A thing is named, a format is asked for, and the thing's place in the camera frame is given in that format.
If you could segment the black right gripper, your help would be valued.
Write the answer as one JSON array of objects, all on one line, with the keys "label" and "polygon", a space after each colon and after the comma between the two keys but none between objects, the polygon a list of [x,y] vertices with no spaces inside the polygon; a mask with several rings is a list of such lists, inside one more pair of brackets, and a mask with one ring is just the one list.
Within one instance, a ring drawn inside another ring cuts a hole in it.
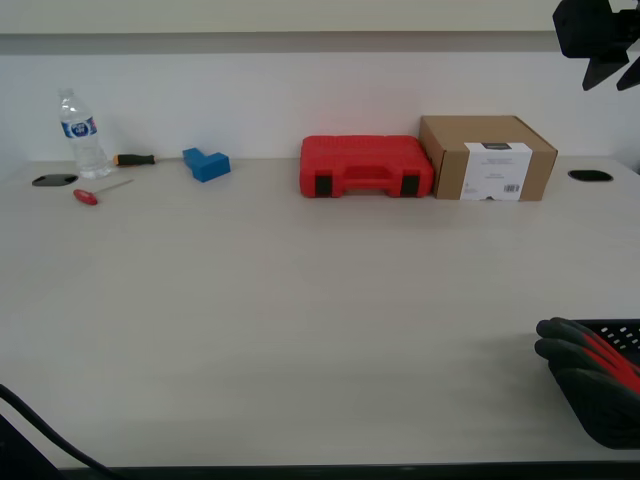
[{"label": "black right gripper", "polygon": [[[614,12],[607,0],[562,0],[552,18],[562,54],[567,58],[590,59],[582,81],[584,91],[598,86],[629,63],[628,59],[595,57],[626,53],[639,39],[638,6]],[[640,58],[637,58],[616,88],[625,91],[639,84]]]}]

